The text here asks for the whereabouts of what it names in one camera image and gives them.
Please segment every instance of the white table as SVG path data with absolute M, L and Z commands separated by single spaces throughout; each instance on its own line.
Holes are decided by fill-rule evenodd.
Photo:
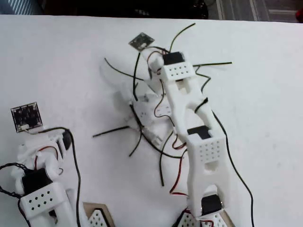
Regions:
M 126 130 L 96 139 L 91 135 L 124 125 L 123 113 L 112 102 L 113 85 L 132 82 L 112 71 L 103 58 L 132 73 L 137 52 L 128 42 L 133 37 L 145 32 L 168 47 L 192 22 L 0 16 L 1 164 L 16 160 L 24 136 L 16 134 L 10 108 L 37 101 L 44 124 L 62 125 L 74 134 L 83 201 L 107 204 L 118 227 L 171 226 L 186 206 L 184 197 L 169 196 L 178 161 L 163 157 L 166 186 L 161 188 L 156 151 L 142 142 L 128 158 L 138 134 Z M 205 94 L 228 132 L 235 165 L 253 192 L 256 226 L 300 225 L 302 25 L 195 22 L 175 41 L 174 50 L 186 51 L 193 63 L 233 61 L 200 72 L 212 77 Z M 138 76 L 146 74 L 145 69 L 141 60 Z M 179 190 L 186 190 L 186 161 L 183 167 Z M 64 169 L 63 180 L 75 187 L 71 154 Z M 0 184 L 13 190 L 9 173 L 2 170 Z M 249 227 L 249 194 L 231 167 L 230 173 L 232 206 L 227 212 L 236 226 Z M 26 226 L 16 199 L 1 194 L 0 201 L 1 225 Z

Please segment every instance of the cable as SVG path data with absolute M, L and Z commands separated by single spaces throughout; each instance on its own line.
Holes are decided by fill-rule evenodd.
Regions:
M 47 149 L 47 148 L 54 148 L 55 149 L 55 151 L 56 151 L 56 158 L 57 158 L 57 160 L 58 160 L 58 150 L 57 150 L 57 148 L 55 148 L 55 147 L 53 147 L 53 146 L 46 146 L 46 147 L 43 147 L 43 148 L 41 148 L 41 149 L 39 149 L 38 151 L 43 151 L 44 149 Z M 36 155 L 36 157 L 35 157 L 35 160 L 34 160 L 34 170 L 37 170 L 37 160 L 38 160 L 38 155 Z
M 128 155 L 129 157 L 131 157 L 131 156 L 133 155 L 133 153 L 137 150 L 137 147 L 138 147 L 139 144 L 140 144 L 141 138 L 142 138 L 142 130 L 140 130 L 140 138 L 139 138 L 139 141 L 137 142 L 137 145 L 134 147 L 133 151 Z
M 77 217 L 77 226 L 81 227 L 80 217 L 79 217 L 79 199 L 80 199 L 81 175 L 80 175 L 80 171 L 79 171 L 79 167 L 78 167 L 78 162 L 77 162 L 77 157 L 76 157 L 75 141 L 74 141 L 74 137 L 73 137 L 71 131 L 69 129 L 67 129 L 67 128 L 64 128 L 64 127 L 54 127 L 54 128 L 38 131 L 38 132 L 35 132 L 35 133 L 31 133 L 28 130 L 26 130 L 26 132 L 30 133 L 32 135 L 36 135 L 36 134 L 45 133 L 45 132 L 54 131 L 54 130 L 59 130 L 59 129 L 67 131 L 69 133 L 70 137 L 71 137 L 71 145 L 72 145 L 72 152 L 73 152 L 73 156 L 74 156 L 74 163 L 75 163 L 75 167 L 76 167 L 76 171 L 77 171 L 77 175 L 78 175 L 78 191 L 77 191 L 77 201 L 76 201 L 76 217 Z
M 134 66 L 134 78 L 133 78 L 133 95 L 134 95 L 134 99 L 136 101 L 138 101 L 138 98 L 137 98 L 137 95 L 136 95 L 136 72 L 137 72 L 137 67 L 138 67 L 138 62 L 139 62 L 139 59 L 140 59 L 140 55 L 141 53 L 139 52 L 138 53 L 138 57 L 137 57 L 137 61 L 136 61 L 136 64 Z
M 156 107 L 154 108 L 154 110 L 153 110 L 153 115 L 155 115 L 155 117 L 158 117 L 158 118 L 161 118 L 161 117 L 168 117 L 169 118 L 169 120 L 170 120 L 170 122 L 172 123 L 172 126 L 173 127 L 175 127 L 175 124 L 174 124 L 174 122 L 172 121 L 172 119 L 171 119 L 171 117 L 170 116 L 168 116 L 168 115 L 161 115 L 161 116 L 157 116 L 156 115 L 156 110 L 157 110 L 157 108 L 159 107 L 159 105 L 163 102 L 163 99 L 164 99 L 164 86 L 163 86 L 163 82 L 162 82 L 162 80 L 160 80 L 160 83 L 161 83 L 161 86 L 162 86 L 162 98 L 161 98 L 161 100 L 159 101 L 159 103 L 156 105 Z
M 184 32 L 185 30 L 189 29 L 191 26 L 194 26 L 196 23 L 193 23 L 191 24 L 190 26 L 187 26 L 186 28 L 182 29 L 181 31 L 179 31 L 176 36 L 174 37 L 174 39 L 172 40 L 171 44 L 170 44 L 170 49 L 169 49 L 169 52 L 171 52 L 171 49 L 172 49 L 172 45 L 174 44 L 176 38 L 182 33 Z
M 181 156 L 181 158 L 180 158 L 178 176 L 177 176 L 177 178 L 176 178 L 175 184 L 172 186 L 172 188 L 171 188 L 170 191 L 169 191 L 169 193 L 170 193 L 171 195 L 186 195 L 186 196 L 187 196 L 187 194 L 185 194 L 185 193 L 173 192 L 173 191 L 175 190 L 175 188 L 176 188 L 176 186 L 177 186 L 177 184 L 178 184 L 178 182 L 179 182 L 180 176 L 181 176 L 182 159 L 183 159 L 183 156 L 184 156 L 185 152 L 187 152 L 187 149 L 183 152 L 183 154 L 182 154 L 182 156 Z
M 203 102 L 201 104 L 199 104 L 196 108 L 195 108 L 195 113 L 197 113 L 197 111 L 199 110 L 199 108 L 201 106 L 203 106 L 204 104 L 208 103 L 208 98 L 206 97 L 206 99 L 203 100 Z
M 162 47 L 158 47 L 158 46 L 148 46 L 146 47 L 146 49 L 149 49 L 149 48 L 156 48 L 158 50 L 161 50 L 161 51 L 165 51 L 166 53 L 170 53 L 168 50 L 166 50 L 165 48 L 162 48 Z
M 242 183 L 244 184 L 245 188 L 247 189 L 248 193 L 250 194 L 250 199 L 251 199 L 251 204 L 250 204 L 250 218 L 251 218 L 251 224 L 252 224 L 252 227 L 254 227 L 254 216 L 253 216 L 253 204 L 254 204 L 254 198 L 252 196 L 252 193 L 250 191 L 250 188 L 247 186 L 247 184 L 244 182 L 243 178 L 241 177 L 241 175 L 239 174 L 236 166 L 234 165 L 233 163 L 233 160 L 232 160 L 232 156 L 231 156 L 231 153 L 230 153 L 230 150 L 229 150 L 229 146 L 228 146 L 228 138 L 227 138 L 227 133 L 226 133 L 226 130 L 225 128 L 223 127 L 222 123 L 220 122 L 219 118 L 216 116 L 216 114 L 213 112 L 214 114 L 214 117 L 215 119 L 218 121 L 221 129 L 223 130 L 225 136 L 226 136 L 226 148 L 227 148 L 227 154 L 228 154 L 228 157 L 229 157 L 229 160 L 232 164 L 232 167 L 234 169 L 234 171 L 236 172 L 237 176 L 239 177 L 239 179 L 242 181 Z
M 165 153 L 165 152 L 163 152 L 163 151 L 161 151 L 159 148 L 157 148 L 147 137 L 146 137 L 146 135 L 143 133 L 142 134 L 143 135 L 143 137 L 145 138 L 145 140 L 152 146 L 152 148 L 154 148 L 156 151 L 158 151 L 159 153 L 161 153 L 161 154 L 163 154 L 163 155 L 165 155 L 165 156 L 167 156 L 167 157 L 171 157 L 171 158 L 177 158 L 177 159 L 181 159 L 182 158 L 182 156 L 174 156 L 174 155 L 170 155 L 170 154 L 167 154 L 167 153 Z
M 6 167 L 10 167 L 10 166 L 16 166 L 16 167 L 18 167 L 18 168 L 20 168 L 20 169 L 23 169 L 23 171 L 24 171 L 25 173 L 28 173 L 28 172 L 32 172 L 32 171 L 33 171 L 33 170 L 27 168 L 24 164 L 16 163 L 16 162 L 14 162 L 14 163 L 7 163 L 7 164 L 5 164 L 5 165 L 2 165 L 2 166 L 0 166 L 0 170 L 4 169 L 4 168 L 6 168 Z M 11 196 L 11 197 L 15 197 L 15 198 L 17 198 L 17 199 L 20 199 L 20 198 L 22 197 L 22 195 L 20 195 L 20 194 L 18 194 L 18 193 L 16 193 L 16 192 L 8 192 L 8 191 L 4 190 L 1 186 L 0 186 L 0 192 L 1 192 L 1 193 L 4 193 L 4 194 L 7 194 L 7 195 L 9 195 L 9 196 Z
M 106 63 L 107 63 L 113 70 L 115 70 L 115 71 L 117 71 L 117 72 L 120 72 L 120 73 L 123 74 L 123 75 L 129 76 L 129 77 L 134 77 L 133 75 L 127 74 L 127 73 L 125 73 L 125 72 L 122 72 L 122 71 L 116 69 L 114 66 L 112 66 L 112 65 L 108 62 L 108 60 L 107 60 L 106 58 L 104 58 L 104 60 L 106 61 Z
M 20 206 L 20 202 L 21 202 L 21 199 L 18 200 L 18 209 L 19 209 L 21 215 L 24 217 L 25 221 L 27 222 L 28 227 L 31 227 L 29 220 L 27 220 L 25 213 Z
M 206 76 L 206 75 L 197 73 L 197 71 L 200 69 L 200 67 L 201 67 L 201 66 L 198 66 L 198 68 L 196 69 L 196 74 L 197 74 L 198 76 L 207 78 L 206 82 L 204 82 L 204 84 L 203 84 L 202 87 L 201 87 L 201 93 L 203 94 L 203 89 L 204 89 L 205 85 L 210 81 L 211 78 L 210 78 L 209 76 Z
M 150 69 L 150 65 L 148 64 L 148 62 L 149 62 L 149 59 L 150 59 L 150 57 L 152 56 L 153 53 L 159 53 L 159 54 L 163 55 L 159 51 L 153 51 L 153 52 L 151 52 L 150 55 L 148 55 L 147 60 L 146 60 L 147 61 L 147 66 L 148 66 L 149 69 Z
M 172 136 L 173 134 L 173 131 L 171 131 L 171 133 L 169 134 L 169 136 L 167 137 L 167 139 L 165 140 L 164 144 L 163 144 L 163 147 L 162 147 L 162 152 L 164 151 L 164 148 L 167 144 L 167 142 L 169 141 L 170 137 Z M 162 187 L 164 187 L 164 179 L 163 179 L 163 173 L 162 173 L 162 156 L 163 156 L 163 153 L 160 154 L 160 159 L 159 159 L 159 170 L 160 170 L 160 179 L 161 179 L 161 185 Z
M 185 143 L 181 144 L 180 146 L 175 147 L 175 144 L 176 144 L 177 140 L 178 140 L 178 135 L 176 135 L 176 139 L 171 145 L 172 148 L 174 148 L 175 150 L 180 150 L 180 149 L 182 149 L 186 146 L 186 142 L 185 142 Z
M 198 64 L 198 65 L 193 65 L 193 67 L 207 66 L 207 65 L 227 65 L 227 64 L 232 64 L 232 62 L 229 61 L 229 62 L 219 62 L 219 63 Z
M 97 136 L 101 136 L 101 135 L 107 134 L 107 133 L 110 133 L 110 132 L 113 132 L 113 131 L 118 131 L 118 130 L 122 130 L 122 129 L 129 129 L 129 128 L 130 128 L 129 126 L 123 126 L 123 127 L 119 127 L 119 128 L 116 128 L 116 129 L 111 129 L 111 130 L 104 131 L 102 133 L 98 133 L 96 135 L 93 135 L 93 138 L 95 138 Z
M 64 169 L 62 169 L 62 168 L 59 168 L 59 169 L 61 170 L 61 173 L 59 173 L 59 176 L 60 176 L 61 174 L 63 174 Z

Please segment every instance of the circuit board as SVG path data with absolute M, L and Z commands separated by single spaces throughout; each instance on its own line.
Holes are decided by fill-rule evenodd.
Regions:
M 42 120 L 37 102 L 11 108 L 16 132 L 42 126 Z
M 135 39 L 130 41 L 128 44 L 130 44 L 136 50 L 142 51 L 144 50 L 144 48 L 148 47 L 153 41 L 155 41 L 153 38 L 141 32 Z

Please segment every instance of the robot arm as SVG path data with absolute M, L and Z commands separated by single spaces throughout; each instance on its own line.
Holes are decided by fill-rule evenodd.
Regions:
M 58 182 L 60 164 L 70 146 L 66 133 L 50 136 L 30 136 L 19 146 L 18 162 L 33 171 L 25 174 L 14 168 L 17 192 L 23 197 L 20 205 L 31 227 L 75 227 L 75 194 Z M 88 227 L 88 221 L 80 209 L 81 226 Z
M 165 55 L 146 48 L 141 54 L 152 76 L 161 80 L 175 124 L 174 132 L 186 142 L 189 157 L 188 205 L 196 219 L 207 218 L 228 206 L 229 180 L 225 163 L 226 137 L 198 86 L 194 68 L 180 52 Z M 187 128 L 186 110 L 203 124 Z

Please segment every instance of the floor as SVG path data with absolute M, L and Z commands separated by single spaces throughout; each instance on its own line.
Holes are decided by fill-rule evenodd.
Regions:
M 301 8 L 303 0 L 216 0 L 208 10 L 209 19 L 296 23 L 295 13 Z

